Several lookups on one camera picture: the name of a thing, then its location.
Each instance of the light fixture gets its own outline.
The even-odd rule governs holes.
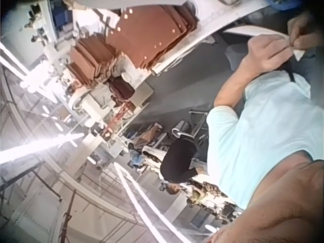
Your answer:
[[[169,220],[166,219],[166,217],[161,214],[161,212],[156,208],[156,206],[150,201],[150,199],[146,196],[145,192],[142,190],[142,188],[139,186],[139,184],[134,180],[134,178],[131,176],[131,174],[121,165],[119,165],[118,163],[114,163],[115,168],[118,172],[118,175],[122,181],[122,178],[124,179],[124,176],[122,175],[121,171],[123,171],[126,175],[127,175],[127,179],[130,180],[130,182],[134,185],[134,187],[136,188],[136,190],[140,193],[140,195],[142,196],[142,198],[146,201],[146,203],[149,205],[149,207],[155,212],[155,214],[162,220],[163,223],[165,223],[165,225],[184,243],[191,243],[190,240],[188,240],[179,230],[177,230],[177,228],[170,223]],[[128,184],[125,181],[125,185],[122,181],[123,186],[126,189],[126,186],[129,188]]]
[[[31,142],[26,145],[14,147],[8,150],[0,151],[0,165],[3,163],[24,157],[28,154],[36,153],[50,147],[56,146],[67,141],[75,140],[84,136],[84,133],[78,134],[68,134],[63,136],[58,136],[52,139],[42,139],[35,142]]]
[[[63,132],[64,130],[63,130],[63,128],[61,127],[61,125],[60,124],[58,124],[58,123],[55,123],[55,126],[57,127],[57,129],[58,130],[60,130],[61,132]]]
[[[209,230],[211,233],[216,233],[219,230],[219,228],[215,228],[214,226],[211,226],[209,224],[206,224],[205,228]]]
[[[20,86],[21,88],[23,88],[23,89],[26,89],[26,88],[28,88],[28,83],[27,83],[26,81],[21,81],[21,82],[19,83],[19,86]]]
[[[94,124],[95,124],[95,121],[94,121],[93,119],[91,119],[91,118],[89,118],[89,119],[86,120],[86,122],[85,122],[85,126],[86,126],[87,128],[91,128]]]
[[[48,109],[45,105],[43,105],[42,108],[43,108],[43,110],[44,110],[47,114],[50,113],[49,109]]]
[[[132,201],[135,209],[137,210],[138,214],[143,219],[144,223],[148,227],[148,229],[151,231],[157,242],[159,243],[167,243],[167,241],[163,238],[163,236],[160,234],[160,232],[157,230],[157,228],[152,224],[152,222],[149,220],[148,216],[144,212],[143,208],[139,205],[138,201],[136,200],[135,195],[133,194],[132,190],[130,189],[129,185],[127,184],[124,176],[122,175],[122,171],[119,169],[119,167],[116,166],[115,168],[117,170],[117,174],[120,178],[121,183],[123,184],[127,195],[129,196],[130,200]]]
[[[71,117],[72,115],[71,114],[69,114],[64,120],[63,120],[63,122],[65,123],[65,122],[67,122],[67,120],[69,120],[69,118]]]
[[[26,74],[29,74],[28,69],[2,44],[0,43],[0,49],[6,53],[6,55],[17,64],[17,66]]]
[[[52,101],[53,103],[57,104],[57,99],[53,95],[53,92],[51,90],[45,90],[45,89],[41,88],[39,86],[39,84],[34,83],[35,78],[31,78],[32,73],[36,73],[36,78],[38,78],[39,76],[43,76],[42,74],[40,74],[38,71],[34,71],[34,69],[32,70],[34,72],[28,71],[21,63],[18,62],[18,60],[11,53],[10,53],[10,55],[8,55],[8,57],[10,57],[27,74],[27,76],[25,76],[20,71],[18,71],[14,66],[12,66],[6,59],[4,59],[2,56],[0,56],[0,63],[2,63],[6,68],[8,68],[14,75],[19,77],[23,82],[26,82],[26,83],[21,84],[22,87],[25,87],[27,84],[28,87],[26,87],[26,88],[29,93],[33,94],[35,92],[38,92],[42,96],[44,96],[47,99],[49,99],[50,101]]]
[[[77,148],[77,144],[74,142],[74,141],[70,141],[70,143],[75,147],[75,148]]]
[[[97,162],[95,162],[95,160],[94,160],[93,158],[91,158],[90,156],[88,156],[87,159],[88,159],[91,163],[93,163],[94,165],[97,164]]]

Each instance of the person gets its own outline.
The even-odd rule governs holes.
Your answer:
[[[293,56],[292,47],[321,44],[300,31],[304,17],[289,23],[290,42],[278,35],[250,39],[207,118],[208,172],[245,209],[210,243],[324,242],[324,111],[311,102],[303,77],[294,74],[291,82],[274,71]],[[238,118],[233,108],[243,93]]]
[[[206,163],[194,158],[197,152],[193,141],[181,136],[174,141],[162,160],[160,174],[169,182],[167,192],[171,195],[179,192],[178,184],[185,183],[189,179],[206,174]]]
[[[162,129],[163,127],[159,123],[154,123],[150,129],[133,139],[132,144],[137,150],[141,150],[145,145],[152,142],[152,140],[156,138],[157,134],[162,131]]]
[[[128,144],[131,161],[136,168],[141,167],[145,162],[145,156],[142,153],[143,146],[149,144],[162,129],[163,127],[159,123],[154,123],[148,131]]]
[[[135,149],[133,143],[128,144],[128,150],[130,153],[132,164],[135,168],[140,168],[145,162],[145,156],[142,155],[142,152],[138,149]]]

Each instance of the finger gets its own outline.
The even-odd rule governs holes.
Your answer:
[[[305,50],[312,47],[320,46],[322,43],[322,35],[318,33],[312,33],[298,37],[293,42],[293,47],[297,50]]]
[[[278,34],[262,34],[262,35],[252,38],[252,40],[254,41],[254,43],[253,43],[254,45],[256,45],[258,47],[265,48],[269,44],[271,44],[273,41],[276,41],[276,40],[279,40],[282,38],[283,37]]]
[[[292,32],[292,29],[296,22],[296,19],[297,19],[297,17],[288,21],[288,23],[287,23],[288,35],[290,35],[290,33]]]
[[[276,54],[282,52],[284,49],[289,47],[289,41],[286,39],[277,39],[271,42],[264,50],[264,55],[270,59],[271,57],[275,56]]]
[[[277,69],[283,63],[287,62],[293,56],[293,54],[293,49],[291,47],[287,47],[269,59],[269,66],[273,67],[273,70]]]
[[[288,22],[289,41],[291,44],[301,35],[309,20],[308,12],[305,12],[298,17]]]
[[[289,34],[289,42],[292,45],[294,41],[300,36],[302,29],[298,25],[294,25]]]

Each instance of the sleeve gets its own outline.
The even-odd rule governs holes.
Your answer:
[[[185,183],[187,182],[189,179],[191,179],[192,177],[195,177],[198,175],[198,172],[195,168],[192,168],[188,171],[185,171],[183,173],[181,173],[180,175],[173,175],[173,178],[170,178],[172,180],[173,183]]]
[[[207,116],[210,140],[221,141],[238,122],[236,112],[229,106],[217,106]]]

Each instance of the worker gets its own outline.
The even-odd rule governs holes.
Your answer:
[[[142,154],[142,148],[149,144],[162,129],[163,127],[159,123],[154,123],[154,125],[148,131],[133,139],[128,144],[131,161],[136,168],[141,167],[145,162],[145,156]]]
[[[185,136],[181,136],[171,144],[160,166],[161,176],[169,182],[166,191],[170,195],[180,191],[180,183],[207,173],[206,163],[194,158],[196,152],[195,144]]]
[[[294,48],[320,43],[303,35],[303,18],[290,29]],[[245,209],[210,243],[324,242],[324,111],[311,102],[305,78],[294,74],[291,82],[274,71],[293,56],[291,44],[278,35],[250,39],[208,115],[208,172]],[[243,93],[238,118],[233,108]]]

